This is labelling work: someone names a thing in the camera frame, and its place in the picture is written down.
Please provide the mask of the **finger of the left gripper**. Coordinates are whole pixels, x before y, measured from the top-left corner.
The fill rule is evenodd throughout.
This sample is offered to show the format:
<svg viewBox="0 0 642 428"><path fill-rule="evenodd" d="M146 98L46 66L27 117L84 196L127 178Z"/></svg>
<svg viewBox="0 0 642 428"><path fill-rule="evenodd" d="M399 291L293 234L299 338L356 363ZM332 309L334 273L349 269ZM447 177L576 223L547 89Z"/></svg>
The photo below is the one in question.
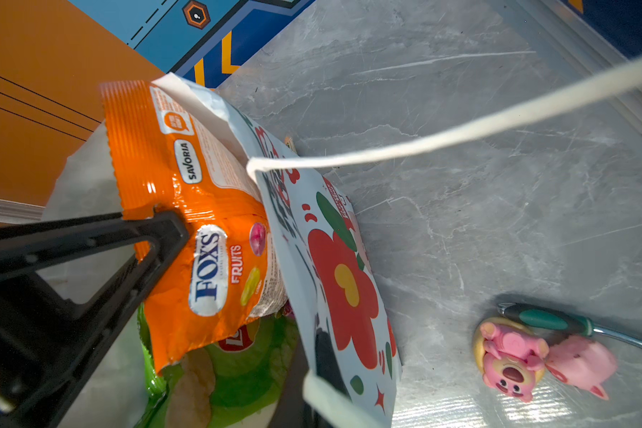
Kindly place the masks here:
<svg viewBox="0 0 642 428"><path fill-rule="evenodd" d="M55 427L122 329L187 244L180 215L105 214L0 228L0 427ZM147 243L86 303L60 297L40 271Z"/></svg>

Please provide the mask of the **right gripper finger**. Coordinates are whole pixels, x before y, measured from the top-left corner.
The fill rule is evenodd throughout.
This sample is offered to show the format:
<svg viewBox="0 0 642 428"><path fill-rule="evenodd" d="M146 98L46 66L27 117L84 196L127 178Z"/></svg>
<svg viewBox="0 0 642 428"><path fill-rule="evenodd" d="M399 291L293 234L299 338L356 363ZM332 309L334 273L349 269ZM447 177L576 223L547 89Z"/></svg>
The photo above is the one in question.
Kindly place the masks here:
<svg viewBox="0 0 642 428"><path fill-rule="evenodd" d="M308 370L305 351L299 342L292 355L282 394L269 422L269 428L312 428L316 426L314 412L302 395L303 381Z"/></svg>

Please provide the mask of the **green Lay's chips bag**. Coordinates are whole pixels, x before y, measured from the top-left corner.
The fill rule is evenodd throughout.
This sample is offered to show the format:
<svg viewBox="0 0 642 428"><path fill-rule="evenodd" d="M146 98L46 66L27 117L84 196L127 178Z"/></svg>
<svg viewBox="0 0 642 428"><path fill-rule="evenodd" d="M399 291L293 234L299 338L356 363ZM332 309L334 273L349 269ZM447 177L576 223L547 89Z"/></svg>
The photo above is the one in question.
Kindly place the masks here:
<svg viewBox="0 0 642 428"><path fill-rule="evenodd" d="M139 427L265 427L282 395L299 340L291 317L274 315L187 353L160 372L149 327L137 315L148 404Z"/></svg>

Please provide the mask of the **white floral paper bag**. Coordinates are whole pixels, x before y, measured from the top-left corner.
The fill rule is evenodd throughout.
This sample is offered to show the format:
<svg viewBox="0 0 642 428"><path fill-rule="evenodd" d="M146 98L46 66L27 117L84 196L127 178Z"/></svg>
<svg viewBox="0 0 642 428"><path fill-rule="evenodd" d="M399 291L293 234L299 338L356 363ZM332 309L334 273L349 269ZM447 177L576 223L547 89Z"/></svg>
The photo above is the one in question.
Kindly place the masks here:
<svg viewBox="0 0 642 428"><path fill-rule="evenodd" d="M235 155L267 215L291 317L308 360L302 395L337 427L392 422L401 356L350 200L322 169L417 157L482 140L642 87L642 57L545 96L401 144L301 157L210 89L168 74L155 81ZM120 212L105 126L67 161L48 219ZM139 427L148 404L137 315L143 300L64 418L67 427Z"/></svg>

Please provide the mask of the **orange Fox's fruits candy bag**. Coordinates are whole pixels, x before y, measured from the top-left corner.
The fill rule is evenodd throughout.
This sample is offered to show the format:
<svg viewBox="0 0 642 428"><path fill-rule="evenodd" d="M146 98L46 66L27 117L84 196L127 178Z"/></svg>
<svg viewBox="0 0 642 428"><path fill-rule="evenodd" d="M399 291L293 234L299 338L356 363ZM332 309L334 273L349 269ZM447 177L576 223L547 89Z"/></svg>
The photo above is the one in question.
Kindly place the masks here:
<svg viewBox="0 0 642 428"><path fill-rule="evenodd" d="M156 370L281 310L287 295L256 185L224 144L157 85L101 88L126 219L174 212L188 240L144 302Z"/></svg>

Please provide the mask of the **left aluminium corner post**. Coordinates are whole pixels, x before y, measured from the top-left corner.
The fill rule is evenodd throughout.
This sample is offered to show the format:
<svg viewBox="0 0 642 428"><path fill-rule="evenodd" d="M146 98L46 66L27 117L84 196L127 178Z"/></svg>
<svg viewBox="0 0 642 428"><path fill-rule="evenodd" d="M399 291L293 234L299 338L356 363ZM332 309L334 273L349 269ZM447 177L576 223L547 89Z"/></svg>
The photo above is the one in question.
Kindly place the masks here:
<svg viewBox="0 0 642 428"><path fill-rule="evenodd" d="M22 225L39 222L44 207L0 199L0 223Z"/></svg>

